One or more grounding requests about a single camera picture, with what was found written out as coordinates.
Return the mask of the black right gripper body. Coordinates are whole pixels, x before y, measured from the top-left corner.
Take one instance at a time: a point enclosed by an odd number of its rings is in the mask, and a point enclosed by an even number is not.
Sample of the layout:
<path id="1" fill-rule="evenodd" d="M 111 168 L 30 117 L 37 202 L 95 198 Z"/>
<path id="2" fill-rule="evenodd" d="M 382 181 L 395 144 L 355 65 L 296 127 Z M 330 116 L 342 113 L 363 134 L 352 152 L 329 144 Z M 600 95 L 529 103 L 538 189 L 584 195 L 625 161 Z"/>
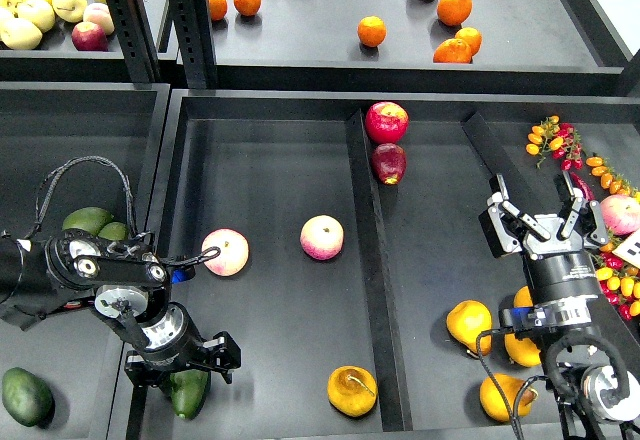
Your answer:
<path id="1" fill-rule="evenodd" d="M 566 298 L 595 299 L 601 289 L 588 250 L 600 246 L 604 237 L 578 221 L 563 238 L 566 221 L 557 214 L 535 215 L 534 220 L 549 238 L 540 239 L 527 232 L 521 240 L 523 269 L 533 304 L 558 303 Z"/>

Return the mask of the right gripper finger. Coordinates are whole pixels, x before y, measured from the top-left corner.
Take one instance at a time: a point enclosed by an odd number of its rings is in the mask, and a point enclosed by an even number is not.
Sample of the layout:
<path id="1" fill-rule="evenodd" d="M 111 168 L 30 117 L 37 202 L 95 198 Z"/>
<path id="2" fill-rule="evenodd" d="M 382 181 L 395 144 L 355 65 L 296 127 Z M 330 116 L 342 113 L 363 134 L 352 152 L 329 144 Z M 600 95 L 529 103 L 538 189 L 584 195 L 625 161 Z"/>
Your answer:
<path id="1" fill-rule="evenodd" d="M 503 175 L 494 175 L 489 185 L 491 196 L 487 199 L 486 209 L 479 215 L 479 221 L 493 257 L 521 253 L 527 234 L 542 240 L 542 225 L 511 202 Z"/>
<path id="2" fill-rule="evenodd" d="M 600 203 L 587 201 L 582 192 L 573 185 L 570 171 L 563 171 L 554 179 L 562 208 L 557 232 L 558 240 L 581 241 L 586 248 L 600 248 L 609 238 Z"/>

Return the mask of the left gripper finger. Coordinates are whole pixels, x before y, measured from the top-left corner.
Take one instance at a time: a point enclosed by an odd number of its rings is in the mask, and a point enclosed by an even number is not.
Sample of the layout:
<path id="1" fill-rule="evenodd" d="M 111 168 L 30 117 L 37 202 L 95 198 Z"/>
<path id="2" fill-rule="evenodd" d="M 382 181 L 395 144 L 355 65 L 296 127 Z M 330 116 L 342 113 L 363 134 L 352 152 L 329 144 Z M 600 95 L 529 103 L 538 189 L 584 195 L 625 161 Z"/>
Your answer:
<path id="1" fill-rule="evenodd" d="M 226 384 L 233 381 L 233 372 L 241 367 L 241 348 L 227 331 L 219 332 L 200 347 L 201 364 L 219 373 Z"/>
<path id="2" fill-rule="evenodd" d="M 134 386 L 158 388 L 164 395 L 171 394 L 170 373 L 154 369 L 138 353 L 126 353 L 124 370 Z"/>

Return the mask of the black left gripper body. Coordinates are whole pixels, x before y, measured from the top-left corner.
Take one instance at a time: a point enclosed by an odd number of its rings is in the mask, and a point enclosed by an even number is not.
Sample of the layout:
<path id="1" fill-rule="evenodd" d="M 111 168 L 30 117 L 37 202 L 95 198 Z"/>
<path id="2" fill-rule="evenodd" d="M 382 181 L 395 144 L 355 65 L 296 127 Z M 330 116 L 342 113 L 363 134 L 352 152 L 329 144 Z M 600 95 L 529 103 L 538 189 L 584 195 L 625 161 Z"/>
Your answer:
<path id="1" fill-rule="evenodd" d="M 141 337 L 129 352 L 142 356 L 154 369 L 179 372 L 201 364 L 204 343 L 187 309 L 169 304 L 156 320 L 141 324 Z"/>

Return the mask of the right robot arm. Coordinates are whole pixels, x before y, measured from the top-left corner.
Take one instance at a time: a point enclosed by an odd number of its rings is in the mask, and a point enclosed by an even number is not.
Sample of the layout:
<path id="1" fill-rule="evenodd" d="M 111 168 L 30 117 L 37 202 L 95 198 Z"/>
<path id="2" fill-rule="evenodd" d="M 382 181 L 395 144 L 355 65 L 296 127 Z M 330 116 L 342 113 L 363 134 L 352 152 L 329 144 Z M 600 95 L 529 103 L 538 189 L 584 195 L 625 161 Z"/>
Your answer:
<path id="1" fill-rule="evenodd" d="M 480 214 L 496 258 L 520 256 L 530 307 L 504 309 L 499 334 L 530 339 L 540 350 L 539 376 L 552 392 L 565 439 L 602 439 L 615 425 L 623 439 L 639 435 L 639 382 L 619 349 L 602 336 L 590 305 L 601 293 L 590 250 L 605 245 L 607 229 L 595 200 L 568 173 L 556 180 L 562 209 L 530 215 L 514 205 L 501 174 Z"/>

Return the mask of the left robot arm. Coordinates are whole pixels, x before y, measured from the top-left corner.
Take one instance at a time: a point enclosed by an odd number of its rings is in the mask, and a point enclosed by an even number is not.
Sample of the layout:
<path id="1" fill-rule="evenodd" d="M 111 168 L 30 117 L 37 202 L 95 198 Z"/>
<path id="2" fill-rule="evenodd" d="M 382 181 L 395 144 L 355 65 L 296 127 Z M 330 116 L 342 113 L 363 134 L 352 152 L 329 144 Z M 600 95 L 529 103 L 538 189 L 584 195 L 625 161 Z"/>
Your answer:
<path id="1" fill-rule="evenodd" d="M 107 240 L 71 228 L 36 239 L 51 197 L 36 198 L 32 228 L 22 238 L 1 235 L 1 318 L 27 330 L 77 302 L 130 345 L 125 371 L 136 386 L 159 386 L 190 369 L 219 373 L 226 383 L 241 365 L 241 349 L 227 332 L 204 339 L 187 309 L 171 301 L 177 278 L 218 258 L 218 246 L 192 258 L 160 258 L 150 232 L 136 231 L 133 195 L 125 194 L 127 240 Z"/>

